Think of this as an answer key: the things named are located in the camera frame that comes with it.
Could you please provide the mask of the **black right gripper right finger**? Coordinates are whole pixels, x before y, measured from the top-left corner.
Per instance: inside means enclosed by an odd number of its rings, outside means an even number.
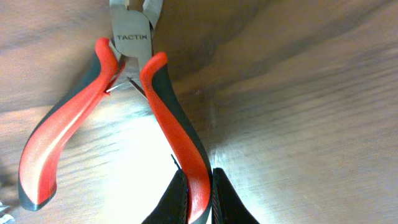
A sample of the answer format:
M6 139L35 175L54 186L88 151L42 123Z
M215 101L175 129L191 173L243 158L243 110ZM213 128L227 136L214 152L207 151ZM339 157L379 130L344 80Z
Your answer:
M214 224L259 224L242 203L222 168L213 169L212 215Z

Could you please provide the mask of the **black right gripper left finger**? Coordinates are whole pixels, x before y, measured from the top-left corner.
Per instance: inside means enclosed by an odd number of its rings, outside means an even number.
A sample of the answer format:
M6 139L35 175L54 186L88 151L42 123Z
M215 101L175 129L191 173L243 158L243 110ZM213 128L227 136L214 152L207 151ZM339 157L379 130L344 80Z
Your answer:
M157 206L142 224L188 223L188 181L177 160L172 154L171 156L177 166L177 171Z

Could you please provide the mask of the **red handled pliers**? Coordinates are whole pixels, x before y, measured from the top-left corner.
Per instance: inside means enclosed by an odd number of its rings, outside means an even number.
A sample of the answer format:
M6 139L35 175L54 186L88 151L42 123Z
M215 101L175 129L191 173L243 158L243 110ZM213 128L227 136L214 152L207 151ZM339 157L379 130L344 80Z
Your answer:
M188 181L188 223L206 223L211 209L211 167L203 144L180 106L165 53L152 39L162 1L110 0L112 38L96 41L90 69L38 123L23 149L18 171L21 207L38 211L57 191L57 166L67 141L109 92L123 83L132 60L139 71L134 88L148 103Z

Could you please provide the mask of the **silver combination wrench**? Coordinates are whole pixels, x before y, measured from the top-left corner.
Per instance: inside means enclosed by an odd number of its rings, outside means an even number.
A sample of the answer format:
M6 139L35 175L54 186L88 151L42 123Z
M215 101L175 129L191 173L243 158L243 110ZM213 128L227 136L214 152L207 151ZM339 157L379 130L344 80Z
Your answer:
M6 213L6 210L10 208L9 205L3 205L2 203L0 204L0 224L10 224L14 223L14 217L8 213Z

